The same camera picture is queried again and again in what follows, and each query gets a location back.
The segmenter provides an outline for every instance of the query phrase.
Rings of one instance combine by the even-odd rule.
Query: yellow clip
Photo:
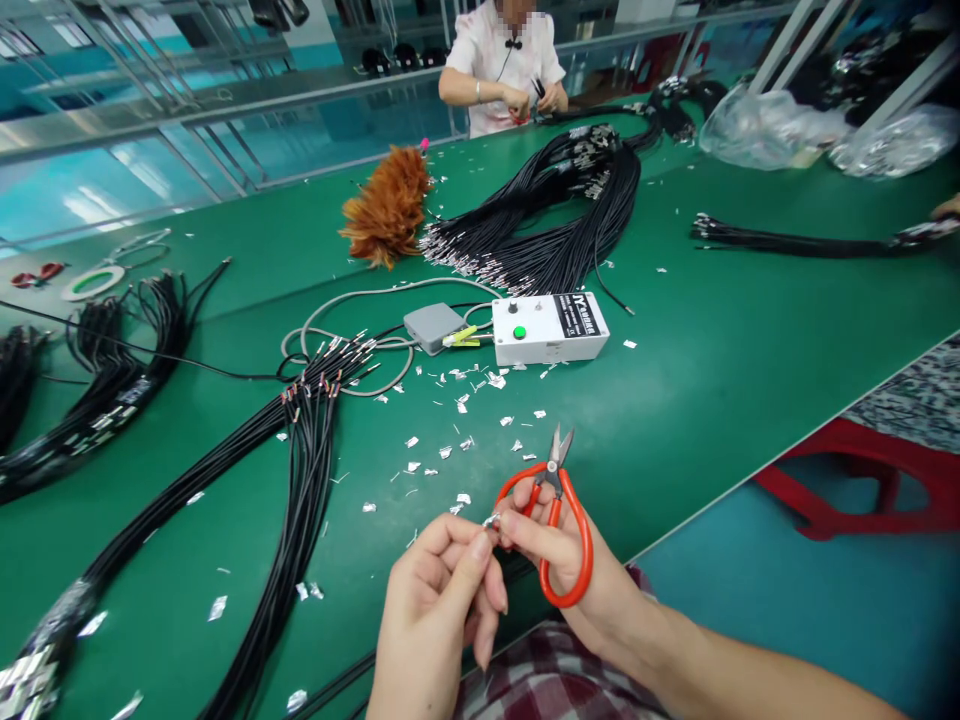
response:
[[[470,325],[463,330],[458,330],[452,335],[447,335],[443,339],[444,347],[480,347],[479,340],[471,340],[470,336],[477,331],[476,325]]]

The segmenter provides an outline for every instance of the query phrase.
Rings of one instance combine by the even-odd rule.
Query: hand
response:
[[[547,85],[544,90],[543,97],[540,98],[540,102],[537,103],[537,110],[544,115],[549,115],[560,109],[560,83]]]
[[[371,720],[450,717],[468,645],[486,671],[498,613],[507,612],[503,571],[488,532],[441,515],[394,564],[377,642]]]
[[[933,211],[932,217],[934,220],[939,220],[950,213],[960,215],[960,193],[957,193],[942,205],[938,205]]]
[[[562,595],[580,575],[583,548],[577,521],[564,503],[558,527],[546,525],[555,496],[548,483],[543,484],[530,518],[517,512],[526,507],[532,487],[533,478],[521,481],[497,506],[500,542],[504,548],[516,546],[536,565],[546,558],[553,590]],[[583,599],[561,612],[590,652],[642,681],[646,666],[659,661],[659,648],[669,646],[664,620],[659,606],[640,592],[589,516],[587,522],[593,537],[593,577]]]
[[[510,114],[520,122],[526,122],[530,117],[530,96],[527,93],[509,85],[502,85],[500,99],[506,104]]]

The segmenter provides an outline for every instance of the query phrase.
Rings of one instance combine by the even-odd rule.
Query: feather duster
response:
[[[350,256],[392,270],[395,260],[419,255],[416,232],[429,189],[427,161],[420,151],[391,146],[360,196],[343,206],[347,227],[340,234],[350,239]]]

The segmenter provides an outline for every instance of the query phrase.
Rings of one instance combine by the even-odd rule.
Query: clear plastic bag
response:
[[[921,105],[861,138],[830,151],[830,161],[847,175],[897,178],[922,170],[949,152],[960,137],[960,112]]]
[[[786,90],[753,95],[741,84],[704,123],[700,147],[732,165],[782,170],[809,165],[851,130],[839,111],[797,105]]]

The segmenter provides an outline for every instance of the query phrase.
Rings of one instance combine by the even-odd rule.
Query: green workbench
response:
[[[612,122],[623,135],[642,129],[631,118]],[[557,132],[525,128],[434,148],[431,172],[448,180],[428,206],[445,216],[475,207]],[[540,367],[512,371],[506,387],[482,388],[461,415],[455,398],[470,391],[471,376],[440,388],[430,373],[494,366],[492,348],[437,358],[418,353],[414,364],[423,375],[411,372],[403,394],[391,391],[387,404],[343,400],[334,472],[346,477],[334,488],[329,526],[305,578],[326,597],[296,606],[257,718],[279,720],[291,693],[319,689],[370,651],[390,566],[414,530],[462,492],[473,499],[463,515],[486,517],[501,484],[524,467],[521,455],[546,453],[558,421],[576,426],[567,465],[578,494],[627,560],[960,328],[956,240],[919,257],[821,261],[696,252],[688,237],[698,211],[770,230],[886,237],[926,218],[956,189],[953,166],[942,162],[890,182],[848,178],[822,162],[762,173],[665,140],[643,167],[633,220],[611,257],[614,267],[604,270],[637,315],[628,317],[598,293],[612,338],[597,360],[558,366],[543,379]],[[170,227],[173,250],[163,264],[185,270],[192,283],[234,258],[211,294],[190,357],[269,372],[283,335],[327,299],[449,273],[416,258],[392,273],[348,262],[336,233],[340,206],[356,192],[351,180],[362,181],[370,169],[101,234],[5,261],[0,270],[9,276],[60,260],[81,271],[123,240]],[[69,308],[54,285],[5,286],[0,297],[64,314]],[[597,289],[593,279],[587,287]],[[377,332],[430,302],[485,299],[466,286],[431,286],[389,300],[350,301],[323,325],[344,334]],[[0,329],[25,320],[4,311]],[[80,375],[62,350],[54,355],[50,372]],[[383,368],[364,386],[384,384],[403,360],[403,353],[384,353]],[[277,383],[183,366],[148,411],[85,467],[0,508],[2,663],[139,510],[279,390]],[[50,427],[80,392],[41,383],[21,439]],[[541,409],[546,418],[537,420],[533,411]],[[508,427],[499,423],[505,415],[516,418]],[[408,449],[411,435],[420,442]],[[468,435],[476,445],[461,452],[456,444]],[[517,439],[523,451],[511,452]],[[438,450],[447,445],[454,453],[441,460]],[[269,570],[285,506],[287,452],[280,441],[266,442],[146,543],[104,598],[102,627],[80,641],[56,717],[102,720],[138,690],[144,700],[137,720],[196,716],[233,658]],[[419,473],[401,472],[391,482],[411,460],[423,463]],[[427,477],[426,468],[440,472]],[[376,503],[377,512],[362,512],[364,502]],[[548,609],[536,583],[528,575],[511,591],[504,636]],[[222,595],[222,618],[207,622]],[[321,717],[342,717],[370,681],[368,675],[349,688]]]

